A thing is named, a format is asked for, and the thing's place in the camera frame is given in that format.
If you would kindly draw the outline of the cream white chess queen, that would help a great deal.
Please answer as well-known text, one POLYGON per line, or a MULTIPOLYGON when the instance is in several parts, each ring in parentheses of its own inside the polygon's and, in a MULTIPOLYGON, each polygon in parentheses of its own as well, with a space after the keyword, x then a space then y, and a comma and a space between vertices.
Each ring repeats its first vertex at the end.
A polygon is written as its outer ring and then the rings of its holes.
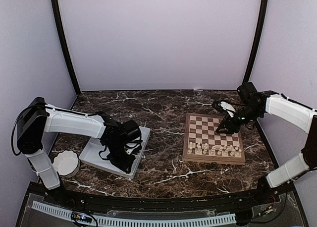
POLYGON ((221 156, 221 155, 222 155, 222 150, 223 150, 223 147, 222 147, 222 146, 219 146, 219 147, 218 147, 218 151, 217 151, 217 155, 218 155, 218 156, 221 156))

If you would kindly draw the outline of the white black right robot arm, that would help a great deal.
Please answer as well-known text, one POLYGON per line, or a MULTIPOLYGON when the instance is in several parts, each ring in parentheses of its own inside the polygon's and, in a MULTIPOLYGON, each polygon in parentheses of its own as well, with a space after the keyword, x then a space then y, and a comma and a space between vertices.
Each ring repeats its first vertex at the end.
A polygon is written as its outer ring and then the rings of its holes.
POLYGON ((214 101, 212 106, 225 117, 217 133, 234 134, 243 125, 257 118, 268 135, 280 167, 267 174, 253 192, 253 200, 263 204, 272 196, 272 189, 317 169, 317 111, 275 91, 257 91, 253 83, 237 89, 240 108, 229 101, 214 101))

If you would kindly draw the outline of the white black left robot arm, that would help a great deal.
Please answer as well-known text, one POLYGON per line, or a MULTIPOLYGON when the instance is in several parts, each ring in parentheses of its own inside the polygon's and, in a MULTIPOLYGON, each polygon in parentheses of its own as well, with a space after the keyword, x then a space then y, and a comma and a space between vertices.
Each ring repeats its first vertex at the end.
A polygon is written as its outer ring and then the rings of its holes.
POLYGON ((16 118, 11 132, 11 148, 18 149, 15 156, 24 154, 40 177, 50 196, 59 205, 66 205, 70 195, 61 187, 61 180, 52 162, 44 151, 43 133, 57 132, 88 136, 99 139, 109 150, 105 160, 125 173, 130 173, 136 159, 127 153, 128 145, 141 146, 142 133, 134 120, 124 123, 103 113, 80 113, 65 110, 36 97, 16 118))

